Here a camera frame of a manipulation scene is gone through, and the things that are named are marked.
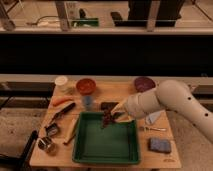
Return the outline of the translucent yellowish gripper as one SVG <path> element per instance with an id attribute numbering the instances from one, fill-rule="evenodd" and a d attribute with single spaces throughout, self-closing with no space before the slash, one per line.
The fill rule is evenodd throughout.
<path id="1" fill-rule="evenodd" d="M 114 118 L 115 122 L 131 122 L 133 118 L 128 114 L 125 108 L 125 103 L 127 99 L 120 101 L 112 110 L 111 116 Z"/>

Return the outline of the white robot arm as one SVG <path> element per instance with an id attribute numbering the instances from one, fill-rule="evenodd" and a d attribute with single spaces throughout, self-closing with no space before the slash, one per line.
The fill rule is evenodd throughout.
<path id="1" fill-rule="evenodd" d="M 119 112 L 116 121 L 128 122 L 166 109 L 181 114 L 213 143 L 213 113 L 202 106 L 181 81 L 166 80 L 156 88 L 132 94 L 119 102 L 111 110 L 111 115 Z"/>

